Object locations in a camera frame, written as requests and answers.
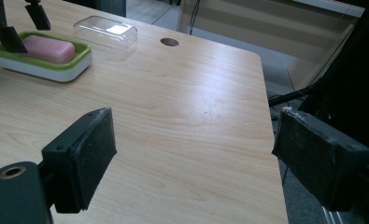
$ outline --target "pink soap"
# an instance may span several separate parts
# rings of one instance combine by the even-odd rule
[[[76,56],[76,48],[70,42],[39,35],[29,35],[22,40],[26,55],[50,63],[69,63]]]

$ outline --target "clear plastic container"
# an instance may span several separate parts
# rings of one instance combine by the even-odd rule
[[[127,49],[137,40],[137,29],[120,21],[90,16],[74,24],[74,35],[113,49]]]

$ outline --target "table surface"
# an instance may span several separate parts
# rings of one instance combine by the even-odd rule
[[[42,161],[78,118],[110,106],[118,153],[87,211],[55,223],[287,223],[260,57],[64,1],[41,2],[51,34],[92,15],[138,30],[128,49],[89,43],[93,61],[58,83],[0,67],[0,168]],[[35,30],[23,0],[8,26]],[[168,47],[161,39],[179,42]]]

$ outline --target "soap dish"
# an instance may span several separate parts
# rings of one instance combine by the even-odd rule
[[[29,35],[39,35],[70,42],[76,48],[76,56],[69,63],[50,63],[27,57],[24,54],[10,53],[0,43],[0,66],[36,77],[67,82],[75,79],[92,63],[91,47],[87,44],[38,31],[26,31],[18,34],[20,39],[24,39]]]
[[[129,24],[99,16],[76,22],[74,36],[113,49],[127,49],[137,40],[137,29]]]

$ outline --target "round hole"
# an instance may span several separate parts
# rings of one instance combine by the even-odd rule
[[[3,173],[1,173],[0,177],[2,179],[10,179],[15,176],[23,174],[24,171],[26,171],[26,167],[14,166],[14,167],[6,169]]]
[[[162,38],[161,43],[163,43],[163,44],[165,44],[166,46],[169,46],[169,47],[175,47],[175,46],[178,45],[178,41],[176,41],[175,39],[172,39],[172,38]]]

